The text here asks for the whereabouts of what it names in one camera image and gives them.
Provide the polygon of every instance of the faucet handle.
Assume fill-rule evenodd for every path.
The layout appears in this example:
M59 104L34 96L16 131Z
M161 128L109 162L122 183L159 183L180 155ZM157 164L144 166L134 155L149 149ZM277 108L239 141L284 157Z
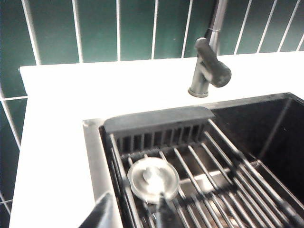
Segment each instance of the faucet handle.
M198 38L195 47L202 58L200 64L209 72L209 74L204 74L204 77L215 87L225 86L231 79L231 70L218 60L217 55L209 46L209 41L206 38Z

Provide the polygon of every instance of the dish drying rack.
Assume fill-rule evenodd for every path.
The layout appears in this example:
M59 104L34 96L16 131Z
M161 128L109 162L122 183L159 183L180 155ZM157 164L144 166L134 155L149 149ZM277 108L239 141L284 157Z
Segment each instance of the dish drying rack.
M171 163L180 179L188 180L194 191L185 194L182 186L173 200L176 213L185 228L300 228L303 219L271 187L250 162L220 130L212 118L199 124L179 125L158 132L128 136L111 133L108 142L113 160L113 180L118 195L125 203L122 213L134 228L155 228L155 206L133 195L127 172L134 162L144 157L159 157ZM205 153L226 181L219 186L199 154ZM208 179L212 190L198 184L187 163L191 155Z

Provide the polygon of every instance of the white countertop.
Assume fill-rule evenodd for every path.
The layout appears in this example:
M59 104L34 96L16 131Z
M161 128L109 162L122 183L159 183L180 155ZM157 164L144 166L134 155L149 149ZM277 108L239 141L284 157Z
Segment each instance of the white countertop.
M82 120L292 92L304 52L219 57L232 71L209 97L187 92L196 58L21 67L28 93L10 228L77 228L94 206Z

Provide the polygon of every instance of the faucet spout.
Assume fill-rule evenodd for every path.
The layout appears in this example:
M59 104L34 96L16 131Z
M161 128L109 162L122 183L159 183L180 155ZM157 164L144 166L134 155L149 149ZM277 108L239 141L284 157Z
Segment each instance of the faucet spout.
M225 86L231 79L230 69L219 62L219 32L221 30L228 0L217 0L210 27L205 37L197 39L195 47L198 51L193 80L188 92L192 96L208 96L209 83L215 87Z

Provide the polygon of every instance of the sink basin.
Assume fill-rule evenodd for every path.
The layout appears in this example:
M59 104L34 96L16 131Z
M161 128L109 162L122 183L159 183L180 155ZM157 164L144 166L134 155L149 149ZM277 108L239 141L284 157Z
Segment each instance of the sink basin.
M287 221L286 217L279 211L279 207L271 206L271 201L267 201L265 189L259 190L257 185L252 184L251 176L246 171L248 167L243 164L236 165L238 162L234 161L233 155L230 154L228 157L234 165L231 166L221 154L221 149L229 151L231 148L220 137L216 128L212 127L213 119L216 126L245 154L245 159L253 169L264 177L300 217L304 218L303 101L293 94L284 93L202 106L211 112L208 109L193 109L195 120L187 119L176 123L170 122L173 119L170 115L159 118L160 113L154 116L148 114L150 118L146 118L146 113L140 114L141 117L148 119L142 123L149 124L149 127L138 123L138 115L131 119L129 116L117 117L118 119L106 122L98 119L84 121L95 198L97 199L105 189L111 189L107 186L113 185L114 189L111 191L114 190L119 202L123 224L131 227L153 227L151 223L155 222L155 206L145 204L132 196L127 190L124 175L137 160L145 156L159 157L171 163L179 174L181 182L177 202L193 200L191 203L181 204L181 207L175 205L185 227L205 227L202 214L210 221L212 227L217 227L213 224L216 220L214 217L219 218L220 222L222 219L230 219L230 227L247 227L250 222L252 227L260 227L259 218L255 217L256 212L263 220L262 227L283 227L282 223L284 220ZM200 119L202 111L208 120ZM248 183L254 186L253 191L250 190ZM199 198L202 196L201 192L207 196L207 204L204 197ZM265 200L265 206L263 202L259 202L260 199ZM213 208L215 216L209 213L210 207ZM233 215L233 210L239 211L240 217ZM239 218L238 224L241 223L241 226L236 224L235 218ZM134 225L135 221L139 222L138 226Z
M284 93L207 105L243 152L260 160L304 203L304 102Z

